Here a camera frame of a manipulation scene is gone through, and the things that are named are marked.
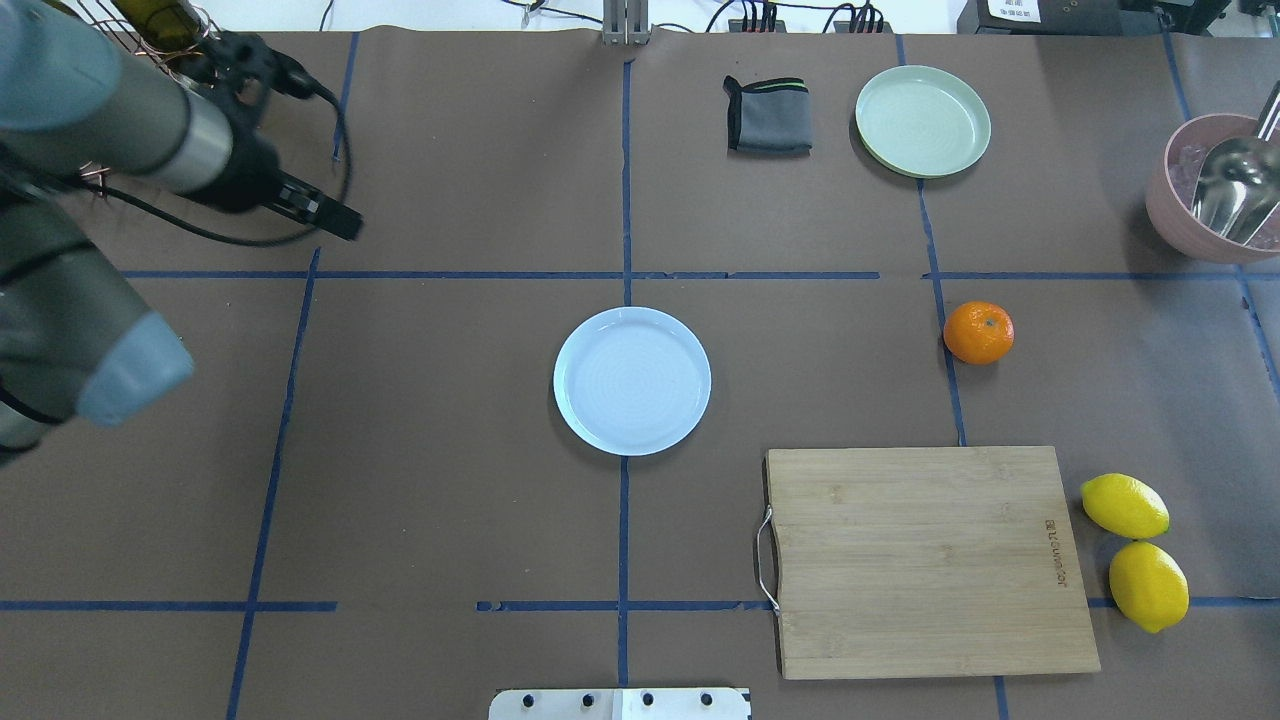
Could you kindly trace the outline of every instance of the bottle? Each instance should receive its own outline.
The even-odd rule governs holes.
[[[111,0],[111,4],[159,53],[187,50],[204,32],[204,23],[188,0]]]

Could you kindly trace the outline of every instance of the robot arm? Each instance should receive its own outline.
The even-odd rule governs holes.
[[[347,240],[360,231],[340,196],[280,170],[255,131],[265,90],[241,99],[248,81],[328,91],[256,37],[205,42],[204,85],[191,90],[38,0],[0,0],[0,465],[73,415],[119,424],[193,369],[164,319],[50,202],[86,163],[224,211],[265,206]]]

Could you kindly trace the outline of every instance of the wooden cutting board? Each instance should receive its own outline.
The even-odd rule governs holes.
[[[1097,673],[1052,447],[771,450],[782,676]]]

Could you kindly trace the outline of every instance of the lemon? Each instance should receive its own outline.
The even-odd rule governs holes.
[[[1133,539],[1169,532],[1169,510],[1146,483],[1120,473],[1098,475],[1080,486],[1084,512],[1102,529]]]
[[[1178,624],[1187,615],[1187,577],[1167,552],[1135,541],[1111,560],[1111,597],[1124,616],[1148,633]]]

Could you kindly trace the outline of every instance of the label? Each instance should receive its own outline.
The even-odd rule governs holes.
[[[1015,23],[1038,23],[1039,0],[987,0],[992,17]]]
[[[1048,548],[1053,556],[1053,571],[1057,574],[1057,584],[1066,587],[1066,568],[1062,566],[1062,542],[1057,539],[1057,523],[1044,520],[1044,532],[1048,534]]]

